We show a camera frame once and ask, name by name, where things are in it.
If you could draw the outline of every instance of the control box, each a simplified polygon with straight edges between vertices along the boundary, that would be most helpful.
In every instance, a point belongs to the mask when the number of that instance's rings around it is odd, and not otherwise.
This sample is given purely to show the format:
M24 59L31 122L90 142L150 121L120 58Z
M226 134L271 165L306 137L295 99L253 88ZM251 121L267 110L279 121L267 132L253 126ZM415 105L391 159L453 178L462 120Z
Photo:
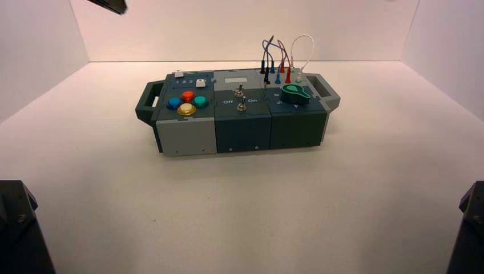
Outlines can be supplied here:
M320 74L271 80L257 68L176 71L147 83L136 115L166 156L319 146L338 94Z

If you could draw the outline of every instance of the white tabletop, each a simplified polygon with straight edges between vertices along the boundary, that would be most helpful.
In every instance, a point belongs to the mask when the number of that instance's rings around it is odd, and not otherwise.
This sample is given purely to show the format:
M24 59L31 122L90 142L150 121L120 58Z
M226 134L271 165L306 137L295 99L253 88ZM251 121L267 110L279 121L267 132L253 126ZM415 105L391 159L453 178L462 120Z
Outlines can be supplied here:
M257 65L90 63L0 124L58 273L444 273L484 122L400 62L306 68L341 96L321 147L158 153L147 82Z

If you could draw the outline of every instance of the white wall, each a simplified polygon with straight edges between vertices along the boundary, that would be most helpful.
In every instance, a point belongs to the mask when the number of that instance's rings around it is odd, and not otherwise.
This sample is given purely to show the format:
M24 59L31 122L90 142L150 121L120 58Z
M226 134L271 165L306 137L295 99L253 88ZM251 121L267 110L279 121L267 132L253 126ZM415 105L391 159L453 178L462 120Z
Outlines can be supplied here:
M421 0L402 61L484 119L484 1Z
M68 0L0 1L0 122L88 62Z
M71 0L90 61L259 60L262 38L289 47L299 33L315 37L314 60L400 60L417 2L131 0L118 16Z

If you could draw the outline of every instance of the dark green handle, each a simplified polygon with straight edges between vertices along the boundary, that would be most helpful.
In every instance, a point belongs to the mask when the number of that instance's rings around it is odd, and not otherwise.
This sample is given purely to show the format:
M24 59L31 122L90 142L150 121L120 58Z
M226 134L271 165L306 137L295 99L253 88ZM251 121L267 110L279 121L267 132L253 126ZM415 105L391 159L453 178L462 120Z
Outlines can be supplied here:
M139 98L138 105L136 105L136 116L141 121L151 126L151 117L156 107L153 107L153 102L157 96L160 96L161 90L164 85L164 80L147 83L144 88L141 98Z

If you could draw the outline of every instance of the handle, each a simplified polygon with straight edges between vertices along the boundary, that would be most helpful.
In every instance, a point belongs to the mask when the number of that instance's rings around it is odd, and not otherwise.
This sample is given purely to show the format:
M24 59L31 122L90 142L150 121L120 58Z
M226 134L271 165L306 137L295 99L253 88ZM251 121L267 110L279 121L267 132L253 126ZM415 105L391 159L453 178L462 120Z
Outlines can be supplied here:
M327 106L327 111L332 112L340 105L340 96L336 91L329 85L328 82L321 76L321 74L305 73L306 78L309 83L321 96L321 101L323 105Z
M164 85L164 80L157 82L150 82L146 84L141 98L139 98L138 105L136 105L136 116L141 121L151 125L151 117L155 112L156 107L153 107L153 102L158 96L158 102L161 102L160 94Z

